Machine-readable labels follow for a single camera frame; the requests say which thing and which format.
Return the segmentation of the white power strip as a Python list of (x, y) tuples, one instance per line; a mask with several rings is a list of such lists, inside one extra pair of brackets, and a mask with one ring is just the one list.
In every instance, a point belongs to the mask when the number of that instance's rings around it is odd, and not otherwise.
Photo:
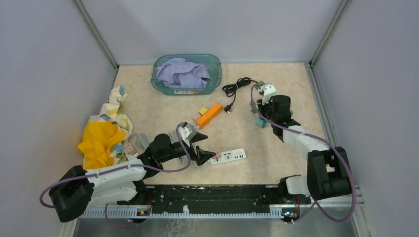
[(246, 153), (243, 148), (223, 151), (221, 152), (221, 154), (222, 156), (220, 158), (211, 158), (209, 160), (210, 164), (219, 165), (219, 164), (224, 164), (228, 162), (243, 160), (246, 158)]

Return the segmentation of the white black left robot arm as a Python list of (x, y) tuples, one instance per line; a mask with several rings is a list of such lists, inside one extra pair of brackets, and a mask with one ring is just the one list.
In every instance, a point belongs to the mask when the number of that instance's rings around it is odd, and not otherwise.
[(184, 129), (176, 135), (176, 142), (167, 134), (157, 135), (142, 154), (122, 164), (89, 170), (77, 165), (69, 169), (46, 190), (52, 201), (50, 207), (55, 209), (59, 221), (72, 221), (89, 208), (109, 203), (143, 204), (148, 191), (140, 185), (159, 172), (167, 173), (164, 162), (186, 156), (189, 165), (200, 166), (216, 156), (216, 152), (193, 145), (207, 139), (206, 135), (189, 134)]

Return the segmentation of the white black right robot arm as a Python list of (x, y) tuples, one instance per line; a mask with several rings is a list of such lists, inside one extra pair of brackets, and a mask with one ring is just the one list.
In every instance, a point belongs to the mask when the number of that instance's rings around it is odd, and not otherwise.
[(280, 180), (278, 197), (283, 203), (292, 203), (297, 195), (310, 196), (314, 200), (334, 198), (352, 193), (346, 150), (330, 148), (304, 131), (292, 118), (291, 99), (285, 95), (272, 96), (266, 103), (256, 101), (260, 119), (269, 123), (273, 134), (283, 143), (294, 147), (307, 160), (306, 175), (294, 175)]

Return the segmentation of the orange power strip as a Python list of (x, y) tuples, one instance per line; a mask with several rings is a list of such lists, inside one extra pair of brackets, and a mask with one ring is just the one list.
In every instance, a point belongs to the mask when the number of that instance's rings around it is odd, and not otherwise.
[(199, 129), (203, 129), (207, 126), (214, 118), (216, 118), (223, 111), (223, 105), (216, 103), (208, 111), (202, 115), (197, 121), (196, 125)]

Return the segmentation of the teal usb plug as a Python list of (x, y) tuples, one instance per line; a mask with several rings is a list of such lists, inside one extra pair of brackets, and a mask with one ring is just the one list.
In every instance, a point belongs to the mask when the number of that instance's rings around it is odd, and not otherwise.
[(267, 122), (261, 118), (258, 118), (256, 120), (255, 126), (259, 127), (259, 128), (265, 128), (266, 127)]

